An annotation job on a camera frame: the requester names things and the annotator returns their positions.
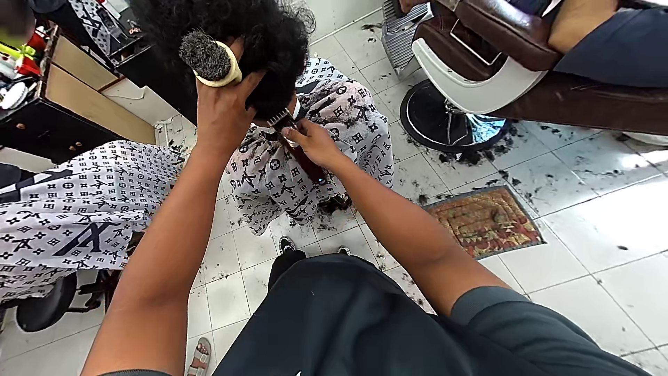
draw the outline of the shoe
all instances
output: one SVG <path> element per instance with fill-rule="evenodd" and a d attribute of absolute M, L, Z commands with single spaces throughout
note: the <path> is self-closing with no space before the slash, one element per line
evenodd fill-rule
<path fill-rule="evenodd" d="M 292 241 L 292 239 L 288 238 L 287 236 L 281 236 L 281 239 L 279 240 L 279 252 L 283 254 L 286 250 L 296 251 L 297 247 L 295 246 L 295 243 Z"/>
<path fill-rule="evenodd" d="M 350 253 L 350 249 L 346 246 L 341 246 L 339 247 L 339 254 L 342 255 L 347 255 L 347 256 L 352 256 L 353 254 Z"/>

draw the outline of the doormat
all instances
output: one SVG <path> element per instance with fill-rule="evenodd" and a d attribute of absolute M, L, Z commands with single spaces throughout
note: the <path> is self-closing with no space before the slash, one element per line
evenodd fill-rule
<path fill-rule="evenodd" d="M 424 206 L 476 260 L 545 241 L 506 187 L 463 193 Z"/>

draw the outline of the round hair brush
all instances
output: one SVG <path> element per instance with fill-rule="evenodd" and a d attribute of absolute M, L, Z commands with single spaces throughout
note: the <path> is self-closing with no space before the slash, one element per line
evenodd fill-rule
<path fill-rule="evenodd" d="M 241 82 L 241 71 L 232 50 L 200 30 L 186 34 L 178 55 L 204 85 L 219 88 Z"/>

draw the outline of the white cape with black pattern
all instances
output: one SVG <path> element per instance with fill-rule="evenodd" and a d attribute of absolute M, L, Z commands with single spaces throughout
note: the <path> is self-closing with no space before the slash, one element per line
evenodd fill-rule
<path fill-rule="evenodd" d="M 0 189 L 0 303 L 44 296 L 76 269 L 122 269 L 184 161 L 113 141 Z"/>
<path fill-rule="evenodd" d="M 319 58 L 307 62 L 297 80 L 297 92 L 301 106 L 307 109 L 306 118 L 324 126 L 339 149 L 392 188 L 394 162 L 387 117 L 378 112 L 371 92 Z M 233 154 L 226 173 L 238 210 L 258 236 L 283 212 L 300 225 L 309 223 L 319 202 L 345 193 L 330 173 L 326 184 L 313 183 L 273 129 L 255 125 Z"/>

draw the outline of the white tile floor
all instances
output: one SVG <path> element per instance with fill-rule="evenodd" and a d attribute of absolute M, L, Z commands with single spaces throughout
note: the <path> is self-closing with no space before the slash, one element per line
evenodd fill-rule
<path fill-rule="evenodd" d="M 361 29 L 378 21 L 376 13 L 315 44 L 312 52 L 368 85 L 379 108 L 396 120 L 403 95 L 424 73 L 397 80 L 382 52 L 379 30 Z M 188 150 L 194 129 L 179 117 L 173 119 L 174 127 L 167 136 L 183 140 Z M 656 376 L 668 375 L 668 148 L 622 143 L 615 139 L 617 133 L 573 126 L 523 122 L 516 128 L 511 141 L 500 142 L 505 153 L 468 166 L 416 145 L 393 122 L 395 190 L 413 201 L 424 195 L 435 202 L 507 184 L 536 219 L 547 244 L 481 263 L 515 290 L 575 321 L 603 349 Z M 214 346 L 213 362 L 224 357 L 267 293 L 283 235 L 309 256 L 347 245 L 431 309 L 358 213 L 337 211 L 305 227 L 284 216 L 256 238 L 238 221 L 229 193 L 219 191 L 212 239 L 190 296 L 188 356 L 204 335 Z M 55 326 L 31 335 L 10 322 L 0 335 L 0 374 L 75 375 L 101 320 L 100 310 L 68 313 Z M 44 357 L 68 362 L 45 362 Z"/>

